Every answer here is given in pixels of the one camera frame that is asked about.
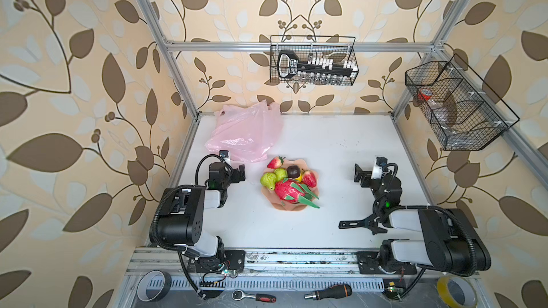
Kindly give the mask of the pink plastic bag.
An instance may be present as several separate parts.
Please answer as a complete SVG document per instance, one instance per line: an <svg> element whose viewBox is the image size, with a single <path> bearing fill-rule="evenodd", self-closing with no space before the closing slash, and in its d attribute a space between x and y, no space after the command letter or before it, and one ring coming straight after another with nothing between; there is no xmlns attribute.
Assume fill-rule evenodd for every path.
<svg viewBox="0 0 548 308"><path fill-rule="evenodd" d="M228 151L234 161L257 163L268 158L283 129L280 105L261 101L249 108L224 106L205 143L208 151Z"/></svg>

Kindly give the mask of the dark purple mangosteen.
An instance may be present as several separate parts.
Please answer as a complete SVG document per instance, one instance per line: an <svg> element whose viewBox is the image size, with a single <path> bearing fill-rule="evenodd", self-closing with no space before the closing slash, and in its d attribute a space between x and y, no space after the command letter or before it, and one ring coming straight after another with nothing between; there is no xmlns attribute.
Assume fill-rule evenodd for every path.
<svg viewBox="0 0 548 308"><path fill-rule="evenodd" d="M289 178L297 179L301 177L302 170L298 165L290 165L286 169Z"/></svg>

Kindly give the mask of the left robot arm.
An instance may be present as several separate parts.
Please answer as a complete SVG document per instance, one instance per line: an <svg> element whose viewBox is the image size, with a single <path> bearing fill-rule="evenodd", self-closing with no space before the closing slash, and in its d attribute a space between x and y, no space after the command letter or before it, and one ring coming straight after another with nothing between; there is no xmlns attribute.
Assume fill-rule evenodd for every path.
<svg viewBox="0 0 548 308"><path fill-rule="evenodd" d="M201 265L226 263L222 238L204 232L204 212L223 208L228 188L245 180L245 166L232 167L229 152L206 155L195 172L193 185L164 191L149 230L157 247L179 252Z"/></svg>

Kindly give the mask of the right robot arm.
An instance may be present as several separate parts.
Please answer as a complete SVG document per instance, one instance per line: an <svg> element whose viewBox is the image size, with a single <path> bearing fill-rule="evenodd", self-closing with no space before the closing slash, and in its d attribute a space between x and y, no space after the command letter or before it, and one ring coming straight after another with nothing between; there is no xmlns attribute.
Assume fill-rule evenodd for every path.
<svg viewBox="0 0 548 308"><path fill-rule="evenodd" d="M359 165L353 179L370 189L374 201L371 214L356 221L340 222L339 228L365 228L373 235L389 230L421 234L419 240L391 239L382 242L377 262L384 272L395 272L405 265L469 277L492 266L491 255L464 211L434 205L403 205L398 165L378 158L372 170Z"/></svg>

